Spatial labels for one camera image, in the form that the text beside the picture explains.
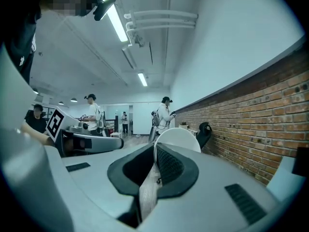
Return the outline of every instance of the ceiling light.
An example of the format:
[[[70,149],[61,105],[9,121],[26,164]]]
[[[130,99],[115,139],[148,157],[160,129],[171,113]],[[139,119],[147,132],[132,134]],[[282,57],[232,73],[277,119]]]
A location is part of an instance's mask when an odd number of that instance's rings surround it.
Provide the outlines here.
[[[126,32],[124,31],[124,28],[121,24],[119,15],[116,11],[115,5],[113,4],[110,9],[107,11],[107,15],[110,18],[113,27],[115,28],[115,31],[120,39],[121,42],[128,41]]]
[[[146,83],[144,74],[143,74],[143,73],[139,73],[138,75],[139,75],[139,78],[140,78],[141,83],[143,83],[144,87],[146,87],[146,86],[147,86],[147,83]]]

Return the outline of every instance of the white shirt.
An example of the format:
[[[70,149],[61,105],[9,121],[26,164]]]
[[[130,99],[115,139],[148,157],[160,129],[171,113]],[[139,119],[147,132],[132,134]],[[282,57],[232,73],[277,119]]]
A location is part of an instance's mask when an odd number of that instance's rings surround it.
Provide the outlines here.
[[[158,132],[162,134],[167,129],[169,129],[170,121],[174,118],[173,115],[169,115],[169,108],[166,107],[164,103],[160,103],[158,108],[158,115],[160,119],[160,124],[158,126]]]
[[[93,103],[92,105],[90,105],[89,107],[89,112],[88,112],[88,117],[91,116],[96,116],[97,114],[97,110],[98,110],[98,105]],[[93,131],[96,130],[98,128],[98,125],[96,123],[96,121],[88,121],[88,130]]]
[[[124,125],[128,124],[127,116],[122,115],[121,121]]]

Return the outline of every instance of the brick wall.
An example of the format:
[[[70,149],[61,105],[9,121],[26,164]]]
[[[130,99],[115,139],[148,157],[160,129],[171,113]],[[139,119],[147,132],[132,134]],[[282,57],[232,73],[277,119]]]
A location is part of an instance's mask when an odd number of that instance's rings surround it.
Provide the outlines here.
[[[245,81],[177,111],[175,126],[212,137],[202,149],[236,164],[267,184],[282,156],[309,147],[309,56],[307,45]]]

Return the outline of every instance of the man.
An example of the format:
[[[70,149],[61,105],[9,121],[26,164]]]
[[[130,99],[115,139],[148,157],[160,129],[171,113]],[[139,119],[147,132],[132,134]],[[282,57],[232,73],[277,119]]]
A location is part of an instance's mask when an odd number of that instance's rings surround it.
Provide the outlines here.
[[[160,124],[157,127],[157,132],[159,135],[161,135],[163,132],[165,132],[167,129],[169,129],[169,124],[173,120],[173,118],[176,117],[176,114],[169,113],[169,104],[173,102],[169,99],[169,97],[163,97],[162,102],[159,105],[159,108],[157,110]]]
[[[94,94],[90,94],[88,97],[85,96],[85,99],[87,99],[90,107],[88,117],[83,118],[82,121],[88,122],[88,130],[90,131],[91,135],[102,136],[102,132],[100,131],[100,128],[98,128],[96,118],[96,115],[101,112],[98,105],[95,103],[97,98]]]
[[[122,115],[121,121],[122,121],[123,132],[127,134],[128,120],[127,120],[126,112],[124,112],[124,114]]]
[[[3,1],[1,8],[7,7],[7,0]],[[37,20],[41,17],[41,11],[52,10],[63,15],[85,16],[95,6],[96,20],[102,19],[115,0],[12,0],[16,9],[3,9],[2,18],[5,20],[4,39],[8,54],[15,67],[29,84],[30,71],[36,50],[35,31]]]
[[[47,135],[46,131],[46,120],[41,117],[43,111],[43,107],[39,104],[35,104],[33,108],[33,115],[29,115],[26,117],[26,122],[30,125],[34,130]]]

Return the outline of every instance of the black chair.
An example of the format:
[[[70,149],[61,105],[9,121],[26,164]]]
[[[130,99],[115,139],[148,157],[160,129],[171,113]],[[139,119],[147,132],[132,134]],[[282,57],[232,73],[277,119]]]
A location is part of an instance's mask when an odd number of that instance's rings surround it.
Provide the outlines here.
[[[197,135],[197,141],[202,149],[207,143],[207,141],[210,139],[212,129],[208,122],[203,122],[199,125],[199,130],[200,132]]]

